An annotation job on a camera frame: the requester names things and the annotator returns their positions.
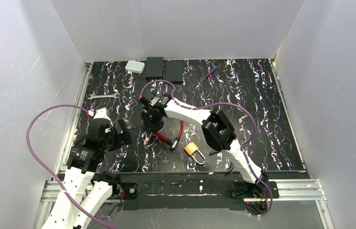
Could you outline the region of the brass padlock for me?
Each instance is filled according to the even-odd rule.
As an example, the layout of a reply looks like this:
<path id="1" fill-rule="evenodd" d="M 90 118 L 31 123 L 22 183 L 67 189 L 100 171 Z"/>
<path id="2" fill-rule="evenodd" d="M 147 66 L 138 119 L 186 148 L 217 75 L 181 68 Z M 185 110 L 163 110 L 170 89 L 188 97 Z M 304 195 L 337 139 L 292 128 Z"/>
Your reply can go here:
<path id="1" fill-rule="evenodd" d="M 196 143 L 191 142 L 187 146 L 184 147 L 184 151 L 187 153 L 189 157 L 191 157 L 194 162 L 198 165 L 204 165 L 206 162 L 206 158 L 203 153 L 199 150 L 199 147 Z"/>

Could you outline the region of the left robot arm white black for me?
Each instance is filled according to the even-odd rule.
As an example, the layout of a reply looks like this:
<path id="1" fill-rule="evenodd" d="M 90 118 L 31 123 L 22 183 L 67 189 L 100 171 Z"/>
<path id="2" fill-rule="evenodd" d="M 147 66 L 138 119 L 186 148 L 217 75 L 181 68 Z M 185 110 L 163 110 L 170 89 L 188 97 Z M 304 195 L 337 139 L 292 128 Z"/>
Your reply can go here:
<path id="1" fill-rule="evenodd" d="M 44 229 L 85 229 L 107 199 L 123 204 L 125 195 L 119 175 L 102 172 L 94 177 L 105 154 L 132 142 L 125 122 L 113 124 L 107 108 L 89 113 L 92 121 L 85 137 L 71 148 L 61 191 Z"/>

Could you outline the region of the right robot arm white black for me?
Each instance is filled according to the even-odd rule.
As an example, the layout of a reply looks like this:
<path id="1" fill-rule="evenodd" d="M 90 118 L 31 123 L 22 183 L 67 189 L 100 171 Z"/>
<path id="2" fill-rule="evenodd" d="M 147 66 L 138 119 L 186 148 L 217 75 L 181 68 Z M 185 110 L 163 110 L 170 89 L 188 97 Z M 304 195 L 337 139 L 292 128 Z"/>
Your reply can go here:
<path id="1" fill-rule="evenodd" d="M 207 145 L 216 152 L 221 152 L 230 159 L 240 172 L 244 182 L 264 189 L 268 179 L 246 152 L 235 134 L 235 128 L 219 108 L 219 104 L 195 107 L 185 104 L 169 94 L 157 96 L 147 92 L 139 97 L 144 106 L 142 120 L 148 132 L 156 132 L 163 127 L 163 117 L 174 118 L 200 128 Z"/>

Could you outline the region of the silver key bunch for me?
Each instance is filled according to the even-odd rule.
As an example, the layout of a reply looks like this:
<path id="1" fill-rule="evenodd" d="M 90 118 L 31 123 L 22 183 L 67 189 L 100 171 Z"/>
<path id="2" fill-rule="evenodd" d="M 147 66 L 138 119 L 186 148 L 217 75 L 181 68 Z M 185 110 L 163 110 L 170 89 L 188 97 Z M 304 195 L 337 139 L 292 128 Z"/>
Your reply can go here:
<path id="1" fill-rule="evenodd" d="M 145 144 L 147 144 L 148 142 L 151 142 L 151 135 L 148 135 L 148 134 L 144 134 L 144 136 L 143 136 L 143 142 L 145 143 Z"/>

